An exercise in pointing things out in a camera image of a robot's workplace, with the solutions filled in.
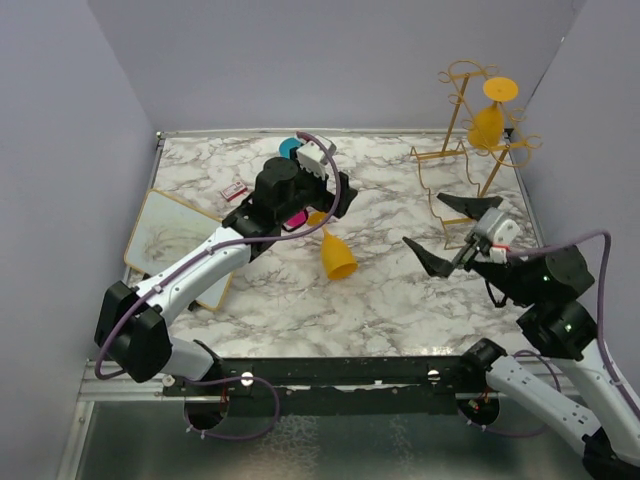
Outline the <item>small whiteboard wooden frame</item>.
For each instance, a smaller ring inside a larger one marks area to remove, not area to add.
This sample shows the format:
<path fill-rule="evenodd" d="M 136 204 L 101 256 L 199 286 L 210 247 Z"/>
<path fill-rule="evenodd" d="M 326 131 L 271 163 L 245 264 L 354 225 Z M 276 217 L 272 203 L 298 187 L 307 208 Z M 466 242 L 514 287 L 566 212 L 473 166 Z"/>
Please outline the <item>small whiteboard wooden frame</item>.
<path fill-rule="evenodd" d="M 164 271 L 203 243 L 221 219 L 165 192 L 147 191 L 124 263 L 150 276 Z"/>

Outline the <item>yellow wine glass front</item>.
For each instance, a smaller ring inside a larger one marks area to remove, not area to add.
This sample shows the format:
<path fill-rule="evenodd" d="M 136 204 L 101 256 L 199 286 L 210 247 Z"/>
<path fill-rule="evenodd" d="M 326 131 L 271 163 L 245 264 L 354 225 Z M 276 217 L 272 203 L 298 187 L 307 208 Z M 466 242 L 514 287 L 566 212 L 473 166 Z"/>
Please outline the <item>yellow wine glass front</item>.
<path fill-rule="evenodd" d="M 333 235 L 326 226 L 322 227 L 321 261 L 329 280 L 342 280 L 352 275 L 358 262 L 349 246 Z"/>

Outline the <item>yellow wine glass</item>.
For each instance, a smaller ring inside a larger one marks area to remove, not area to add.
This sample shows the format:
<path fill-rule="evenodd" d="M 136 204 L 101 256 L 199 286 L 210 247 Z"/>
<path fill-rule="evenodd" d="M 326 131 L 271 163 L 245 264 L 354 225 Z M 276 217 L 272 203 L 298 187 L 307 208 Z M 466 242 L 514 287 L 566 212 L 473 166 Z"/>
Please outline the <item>yellow wine glass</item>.
<path fill-rule="evenodd" d="M 329 280 L 342 280 L 352 275 L 358 262 L 349 246 L 333 235 L 326 226 L 322 227 L 321 261 Z"/>
<path fill-rule="evenodd" d="M 493 77 L 485 81 L 483 93 L 491 104 L 473 117 L 467 140 L 476 149 L 489 150 L 499 144 L 504 130 L 501 106 L 517 97 L 519 87 L 510 78 Z"/>

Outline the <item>small red card box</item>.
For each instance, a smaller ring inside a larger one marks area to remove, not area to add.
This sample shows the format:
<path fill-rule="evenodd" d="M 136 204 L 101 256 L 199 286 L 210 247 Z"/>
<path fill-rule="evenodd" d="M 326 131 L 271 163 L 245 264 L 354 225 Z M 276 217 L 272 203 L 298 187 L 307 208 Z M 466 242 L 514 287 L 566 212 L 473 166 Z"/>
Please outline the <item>small red card box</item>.
<path fill-rule="evenodd" d="M 248 187 L 242 181 L 236 181 L 220 191 L 222 198 L 231 202 L 235 198 L 245 194 Z"/>

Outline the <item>blue plastic wine glass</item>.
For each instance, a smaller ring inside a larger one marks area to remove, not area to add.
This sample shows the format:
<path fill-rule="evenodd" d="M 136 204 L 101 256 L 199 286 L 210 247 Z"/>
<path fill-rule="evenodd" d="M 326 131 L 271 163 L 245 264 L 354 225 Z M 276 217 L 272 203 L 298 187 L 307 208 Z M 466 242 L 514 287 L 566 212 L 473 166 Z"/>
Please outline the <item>blue plastic wine glass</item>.
<path fill-rule="evenodd" d="M 303 143 L 296 137 L 289 137 L 283 140 L 279 145 L 279 155 L 283 158 L 295 159 L 296 151 Z"/>

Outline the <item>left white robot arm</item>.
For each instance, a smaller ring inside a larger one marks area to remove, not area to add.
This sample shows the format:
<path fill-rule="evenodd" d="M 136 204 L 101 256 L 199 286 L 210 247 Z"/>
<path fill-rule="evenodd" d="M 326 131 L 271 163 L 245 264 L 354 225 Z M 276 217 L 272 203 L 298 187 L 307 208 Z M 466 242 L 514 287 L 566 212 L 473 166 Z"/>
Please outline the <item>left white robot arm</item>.
<path fill-rule="evenodd" d="M 170 335 L 170 323 L 197 297 L 230 273 L 251 263 L 274 243 L 285 240 L 283 225 L 311 207 L 328 217 L 343 217 L 357 196 L 346 173 L 335 173 L 336 190 L 325 174 L 315 176 L 298 161 L 267 160 L 253 192 L 201 245 L 163 272 L 134 287 L 118 281 L 105 293 L 94 341 L 100 352 L 94 373 L 101 380 L 105 359 L 138 383 L 163 373 L 182 377 L 206 395 L 220 385 L 219 357 L 206 346 Z"/>

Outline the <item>pink plastic wine glass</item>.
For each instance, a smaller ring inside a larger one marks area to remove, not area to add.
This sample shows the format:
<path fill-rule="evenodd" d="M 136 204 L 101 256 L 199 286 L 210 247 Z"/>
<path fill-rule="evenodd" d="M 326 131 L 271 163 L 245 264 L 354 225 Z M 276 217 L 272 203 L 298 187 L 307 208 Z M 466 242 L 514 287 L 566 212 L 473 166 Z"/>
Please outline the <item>pink plastic wine glass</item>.
<path fill-rule="evenodd" d="M 304 226 L 309 218 L 309 213 L 306 209 L 301 210 L 293 217 L 288 219 L 282 226 L 282 229 L 287 233 L 292 233 L 302 226 Z"/>

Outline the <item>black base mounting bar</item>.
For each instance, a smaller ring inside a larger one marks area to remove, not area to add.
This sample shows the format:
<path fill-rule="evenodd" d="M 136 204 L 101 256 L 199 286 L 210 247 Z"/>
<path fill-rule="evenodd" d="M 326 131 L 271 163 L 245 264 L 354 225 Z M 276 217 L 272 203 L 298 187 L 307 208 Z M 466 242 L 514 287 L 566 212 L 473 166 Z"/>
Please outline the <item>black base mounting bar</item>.
<path fill-rule="evenodd" d="M 177 379 L 167 397 L 213 403 L 232 417 L 455 415 L 458 401 L 487 390 L 486 372 L 464 356 L 228 358 L 208 376 L 223 385 Z"/>

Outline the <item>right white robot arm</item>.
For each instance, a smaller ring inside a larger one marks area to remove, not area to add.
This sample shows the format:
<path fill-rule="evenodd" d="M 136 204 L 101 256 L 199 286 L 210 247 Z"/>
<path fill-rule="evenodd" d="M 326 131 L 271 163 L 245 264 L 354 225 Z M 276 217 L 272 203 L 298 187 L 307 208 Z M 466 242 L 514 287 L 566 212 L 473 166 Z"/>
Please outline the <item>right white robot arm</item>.
<path fill-rule="evenodd" d="M 577 403 L 537 378 L 489 339 L 463 354 L 461 383 L 472 391 L 488 386 L 516 401 L 580 455 L 592 478 L 638 478 L 639 397 L 611 360 L 602 317 L 590 315 L 579 301 L 591 286 L 604 285 L 606 271 L 593 277 L 577 242 L 512 251 L 520 228 L 500 209 L 499 197 L 437 197 L 474 220 L 463 246 L 446 260 L 411 239 L 406 245 L 429 276 L 473 271 L 490 291 L 499 290 L 524 308 L 517 320 L 524 337 L 569 379 L 583 401 Z"/>

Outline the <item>yellow wine glass rear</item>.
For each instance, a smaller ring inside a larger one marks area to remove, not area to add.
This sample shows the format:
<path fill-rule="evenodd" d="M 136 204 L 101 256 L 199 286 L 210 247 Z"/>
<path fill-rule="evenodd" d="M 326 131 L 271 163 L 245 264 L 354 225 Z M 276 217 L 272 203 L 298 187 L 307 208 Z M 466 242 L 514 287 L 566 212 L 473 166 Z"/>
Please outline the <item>yellow wine glass rear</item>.
<path fill-rule="evenodd" d="M 493 77 L 485 81 L 483 93 L 491 104 L 473 117 L 467 140 L 476 149 L 489 150 L 499 144 L 504 130 L 501 106 L 517 97 L 519 87 L 510 78 Z"/>

